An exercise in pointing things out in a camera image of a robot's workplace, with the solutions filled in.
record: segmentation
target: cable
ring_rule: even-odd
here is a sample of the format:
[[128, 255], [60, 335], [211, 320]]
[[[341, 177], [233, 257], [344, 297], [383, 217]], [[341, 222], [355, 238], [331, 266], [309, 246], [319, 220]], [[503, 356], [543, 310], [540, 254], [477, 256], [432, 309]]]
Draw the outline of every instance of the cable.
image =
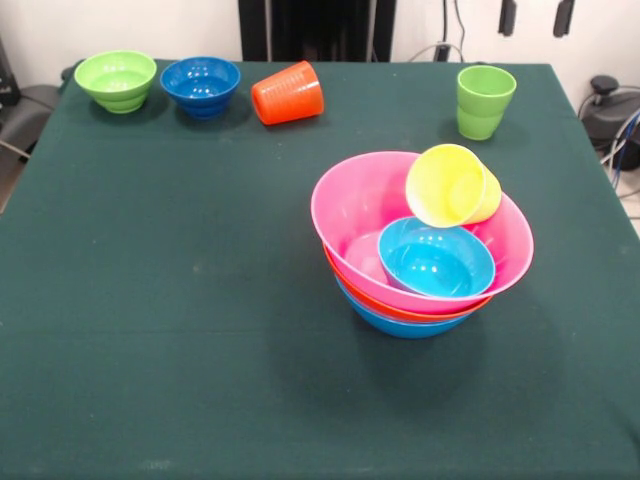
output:
[[609, 177], [611, 178], [612, 181], [614, 180], [613, 158], [615, 157], [616, 153], [618, 153], [618, 151], [621, 150], [625, 145], [624, 140], [620, 144], [618, 144], [618, 142], [620, 142], [623, 132], [627, 133], [627, 127], [629, 126], [630, 123], [634, 122], [634, 127], [635, 127], [635, 122], [637, 121], [639, 115], [640, 115], [640, 108], [637, 109], [635, 112], [633, 112], [633, 114], [631, 114], [629, 118], [627, 118], [624, 121], [624, 123], [620, 126], [620, 129], [613, 136], [613, 142], [611, 143], [611, 151], [607, 156], [605, 156], [602, 160], [600, 160], [600, 164], [602, 165], [604, 165], [607, 162], [609, 163]]
[[456, 17], [458, 18], [460, 30], [462, 31], [462, 35], [460, 36], [460, 51], [462, 51], [462, 47], [464, 46], [464, 36], [466, 35], [467, 31], [464, 28], [464, 23], [462, 23], [462, 18], [460, 18], [460, 8], [458, 7], [458, 0], [453, 0], [453, 6], [456, 10]]
[[449, 26], [449, 18], [447, 14], [447, 0], [442, 0], [442, 41], [447, 41], [447, 29]]
[[416, 58], [418, 58], [423, 53], [428, 52], [432, 48], [436, 48], [437, 46], [440, 46], [440, 45], [446, 45], [446, 46], [449, 46], [449, 47], [453, 48], [460, 55], [460, 62], [464, 63], [464, 56], [462, 55], [462, 50], [460, 50], [453, 43], [447, 43], [447, 42], [438, 42], [438, 43], [434, 43], [433, 45], [429, 45], [428, 47], [424, 47], [422, 50], [420, 50], [418, 53], [416, 53], [413, 57], [411, 57], [409, 60], [407, 60], [407, 62], [413, 62]]
[[585, 98], [582, 103], [580, 104], [580, 108], [578, 108], [578, 118], [580, 120], [582, 120], [582, 111], [584, 110], [584, 107], [587, 106], [587, 103], [589, 102], [589, 100], [591, 100], [592, 98], [597, 97], [598, 94], [597, 93], [592, 93], [591, 95], [589, 95], [587, 98]]
[[9, 150], [11, 150], [14, 153], [17, 153], [18, 155], [21, 155], [25, 158], [31, 158], [31, 155], [29, 155], [27, 152], [20, 150], [18, 147], [14, 147], [13, 145], [11, 145], [10, 143], [5, 142], [4, 140], [0, 140], [0, 146], [3, 146]]
[[618, 164], [616, 165], [616, 173], [613, 176], [613, 189], [617, 190], [618, 184], [620, 183], [620, 172], [622, 170], [622, 159], [624, 158], [624, 152], [627, 151], [627, 144], [629, 143], [629, 137], [631, 137], [631, 133], [633, 133], [634, 128], [638, 123], [638, 117], [640, 114], [636, 115], [636, 117], [629, 123], [627, 126], [627, 130], [625, 131], [625, 139], [624, 146], [622, 147], [622, 151], [620, 152], [620, 156], [618, 157]]
[[638, 195], [640, 193], [640, 188], [634, 190], [633, 192], [625, 193], [624, 195], [618, 195], [618, 198], [622, 200], [623, 198], [633, 197], [634, 195]]

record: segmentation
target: blue bowl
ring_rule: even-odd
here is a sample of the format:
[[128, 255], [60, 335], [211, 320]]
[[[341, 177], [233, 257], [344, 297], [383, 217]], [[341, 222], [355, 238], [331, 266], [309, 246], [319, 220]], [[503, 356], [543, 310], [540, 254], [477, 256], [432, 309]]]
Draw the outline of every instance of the blue bowl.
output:
[[385, 315], [380, 315], [379, 313], [370, 310], [369, 308], [362, 305], [358, 300], [356, 300], [342, 282], [336, 277], [336, 282], [338, 282], [338, 286], [344, 296], [347, 297], [349, 303], [356, 311], [358, 315], [362, 317], [362, 319], [371, 325], [373, 328], [380, 330], [381, 332], [386, 333], [387, 335], [391, 335], [392, 337], [398, 338], [427, 338], [433, 337], [434, 335], [439, 335], [448, 330], [451, 330], [456, 325], [460, 325], [464, 320], [471, 315], [468, 313], [461, 317], [452, 318], [451, 320], [446, 320], [444, 322], [437, 323], [403, 323], [397, 320], [393, 320], [390, 317]]
[[416, 217], [387, 225], [378, 252], [389, 282], [435, 297], [468, 297], [493, 283], [496, 265], [489, 249], [462, 227], [434, 228]]
[[193, 57], [165, 68], [160, 83], [188, 115], [208, 120], [229, 106], [240, 78], [240, 70], [231, 62], [215, 57]]

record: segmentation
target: electrical outlet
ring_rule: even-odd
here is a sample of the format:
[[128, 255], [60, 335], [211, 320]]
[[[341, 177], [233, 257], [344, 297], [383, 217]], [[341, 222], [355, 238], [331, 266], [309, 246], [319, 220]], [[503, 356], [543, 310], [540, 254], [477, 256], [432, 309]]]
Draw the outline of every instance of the electrical outlet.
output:
[[434, 62], [446, 62], [449, 60], [449, 53], [451, 47], [449, 45], [438, 45], [436, 47], [436, 53], [433, 54]]

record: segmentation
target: cup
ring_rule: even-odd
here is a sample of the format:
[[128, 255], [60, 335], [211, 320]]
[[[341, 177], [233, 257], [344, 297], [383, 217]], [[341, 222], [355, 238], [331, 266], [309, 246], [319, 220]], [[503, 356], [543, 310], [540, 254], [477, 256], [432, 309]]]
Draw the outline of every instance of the cup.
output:
[[437, 228], [478, 223], [500, 206], [500, 182], [476, 155], [461, 145], [430, 148], [411, 166], [407, 203], [423, 223]]
[[251, 99], [265, 125], [312, 117], [324, 111], [320, 82], [306, 61], [256, 83], [251, 88]]
[[516, 91], [516, 79], [491, 65], [473, 65], [458, 73], [458, 131], [471, 140], [487, 140], [496, 131]]

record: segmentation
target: pink bowl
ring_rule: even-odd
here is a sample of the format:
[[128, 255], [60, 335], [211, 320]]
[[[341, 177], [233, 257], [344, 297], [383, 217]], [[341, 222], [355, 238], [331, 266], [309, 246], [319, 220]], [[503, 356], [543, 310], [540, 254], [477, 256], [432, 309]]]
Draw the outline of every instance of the pink bowl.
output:
[[[360, 252], [367, 250], [368, 240], [376, 232], [393, 220], [412, 214], [405, 198], [405, 180], [418, 155], [366, 153], [333, 166], [316, 184], [311, 216], [339, 271], [362, 292], [402, 310], [453, 313], [504, 292], [520, 280], [533, 259], [533, 235], [520, 209], [503, 193], [500, 207], [491, 218], [465, 225], [487, 246], [496, 263], [495, 280], [485, 292], [470, 297], [436, 298], [389, 285], [379, 275], [376, 259], [363, 258]], [[360, 263], [354, 265], [354, 259]]]

